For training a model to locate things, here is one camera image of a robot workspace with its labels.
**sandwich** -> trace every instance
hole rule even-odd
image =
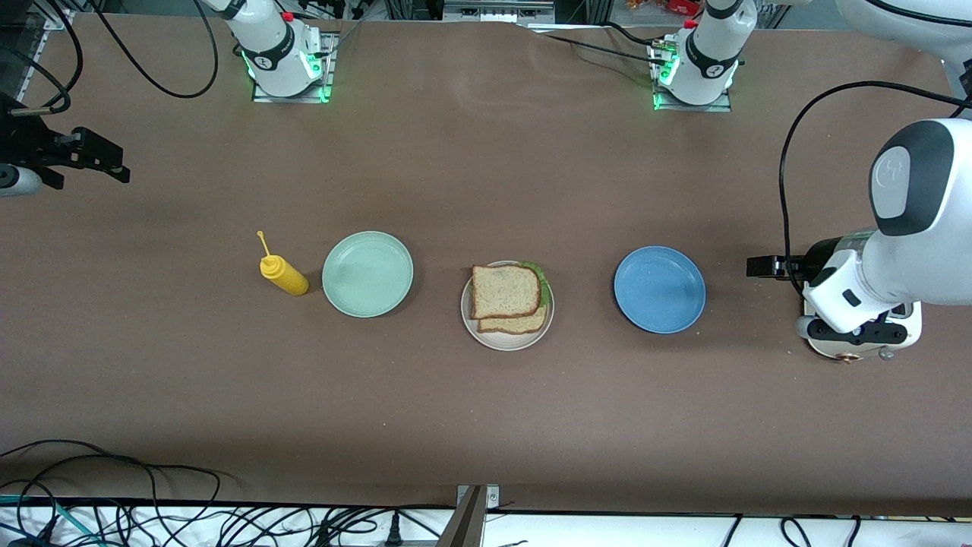
[[[534,263],[472,267],[472,313],[478,332],[539,331],[550,306],[550,287]]]

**brown table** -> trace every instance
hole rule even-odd
[[[117,22],[163,83],[205,81],[198,20]],[[519,508],[972,510],[972,310],[929,307],[917,346],[847,366],[795,336],[786,283],[745,278],[746,257],[781,251],[777,161],[799,108],[857,79],[946,91],[935,59],[756,32],[733,113],[699,115],[653,111],[637,61],[513,25],[366,22],[332,103],[283,106],[250,102],[214,27],[217,84],[180,101],[79,17],[84,77],[48,123],[120,143],[132,181],[71,171],[63,192],[0,201],[4,447],[73,437],[219,468],[236,500],[448,502],[491,482]],[[70,73],[67,36],[43,61]],[[816,108],[789,158],[796,248],[869,225],[876,151],[949,111],[875,90]],[[260,277],[256,230],[312,279],[342,238],[389,232],[414,285],[375,319],[319,287],[289,297]],[[618,262],[649,244],[705,276],[688,331],[645,333],[613,301]],[[503,259],[542,264],[557,299],[546,337],[515,353],[477,344],[458,311],[469,266]],[[148,494],[137,475],[85,473],[65,470],[64,491]],[[206,490],[176,479],[163,494]]]

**cable connector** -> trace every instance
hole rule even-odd
[[[392,527],[388,529],[388,539],[385,540],[385,547],[399,547],[402,543],[401,532],[399,531],[399,512],[396,511],[392,513]]]

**green plate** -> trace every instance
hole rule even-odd
[[[412,270],[412,257],[401,241],[383,232],[358,232],[330,251],[321,282],[339,311],[376,317],[404,300]]]

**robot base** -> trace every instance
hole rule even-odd
[[[806,315],[816,315],[814,306],[804,300],[803,313]],[[852,362],[864,357],[875,355],[888,361],[894,357],[894,352],[898,349],[908,347],[918,341],[921,336],[921,302],[915,302],[905,306],[905,314],[899,315],[891,313],[887,317],[887,322],[903,325],[908,329],[908,338],[901,344],[861,344],[855,346],[847,342],[831,342],[827,340],[808,339],[810,347],[820,355],[831,359],[839,359],[845,362]]]
[[[654,88],[652,100],[655,110],[681,110],[685,112],[731,112],[729,92],[723,91],[718,99],[702,105],[688,104],[675,98],[661,82],[663,73],[672,70],[677,57],[677,43],[675,34],[666,34],[661,40],[655,40],[647,46],[648,58],[662,59],[666,64],[651,65],[651,86]]]
[[[253,101],[299,104],[330,102],[330,89],[334,84],[334,68],[337,65],[337,51],[334,48],[340,41],[339,38],[340,35],[337,32],[321,31],[321,44],[318,51],[328,54],[314,61],[320,63],[321,78],[308,86],[306,90],[293,96],[279,97],[264,91],[254,80]]]

